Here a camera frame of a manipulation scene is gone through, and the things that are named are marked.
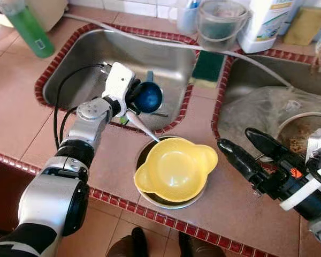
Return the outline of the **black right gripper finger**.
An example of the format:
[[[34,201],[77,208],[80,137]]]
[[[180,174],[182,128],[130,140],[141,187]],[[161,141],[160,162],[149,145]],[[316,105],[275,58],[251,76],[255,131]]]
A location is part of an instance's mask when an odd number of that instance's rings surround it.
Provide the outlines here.
[[[288,164],[299,164],[299,156],[291,152],[285,145],[278,142],[271,135],[253,127],[244,130],[249,142],[258,149],[261,154],[273,159],[275,163],[288,162]]]
[[[218,139],[217,147],[227,157],[229,164],[252,185],[258,186],[270,178],[270,174],[243,147],[228,139]]]

